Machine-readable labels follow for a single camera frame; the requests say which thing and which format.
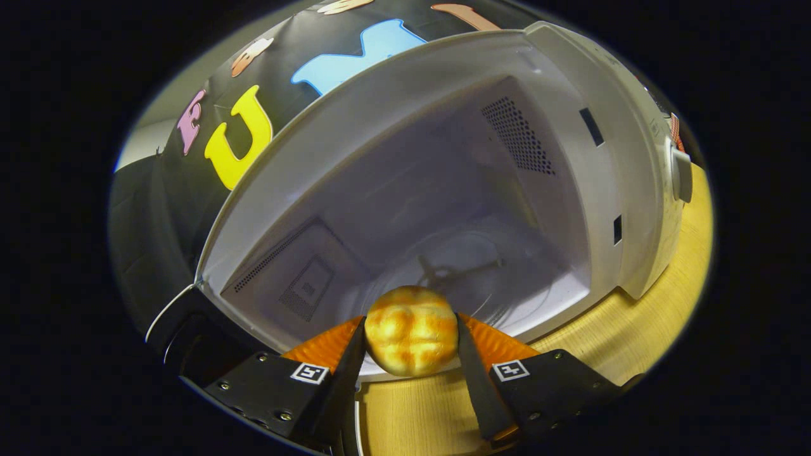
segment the bread bun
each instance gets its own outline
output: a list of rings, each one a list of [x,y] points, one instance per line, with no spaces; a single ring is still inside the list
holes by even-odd
[[[371,357],[395,376],[432,374],[457,354],[456,314],[444,296],[421,286],[380,296],[364,330]]]

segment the black background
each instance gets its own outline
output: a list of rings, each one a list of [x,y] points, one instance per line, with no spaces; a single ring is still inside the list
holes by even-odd
[[[243,2],[63,2],[6,13],[4,239],[11,298],[4,397],[25,454],[283,454],[161,370],[109,271],[105,207],[127,128],[195,56],[279,7]],[[544,2],[669,95],[701,142],[719,245],[690,326],[622,403],[546,453],[797,451],[809,411],[801,332],[807,121],[804,26],[780,2]]]

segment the wooden table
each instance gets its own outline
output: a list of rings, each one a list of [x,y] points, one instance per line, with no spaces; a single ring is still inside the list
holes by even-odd
[[[563,348],[617,385],[647,371],[684,328],[710,264],[713,212],[706,175],[693,165],[693,200],[684,206],[676,254],[638,301],[621,289],[530,345]],[[363,453],[485,454],[461,369],[371,383],[358,393]]]

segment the white wall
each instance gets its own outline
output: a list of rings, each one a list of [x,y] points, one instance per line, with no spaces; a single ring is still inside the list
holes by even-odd
[[[174,124],[175,120],[169,119],[135,129],[124,144],[115,170],[118,171],[133,161],[155,155],[156,149],[162,153]]]

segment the yellow letter u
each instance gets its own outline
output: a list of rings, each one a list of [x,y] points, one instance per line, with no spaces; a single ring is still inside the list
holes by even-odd
[[[222,183],[233,190],[239,179],[245,174],[256,157],[268,146],[273,136],[273,127],[270,118],[262,109],[259,100],[256,99],[256,92],[259,86],[249,88],[234,103],[231,115],[242,116],[242,120],[251,132],[251,148],[242,159],[237,158],[231,150],[228,140],[225,138],[225,122],[221,123],[205,146],[205,157],[211,160],[214,170],[220,176]]]

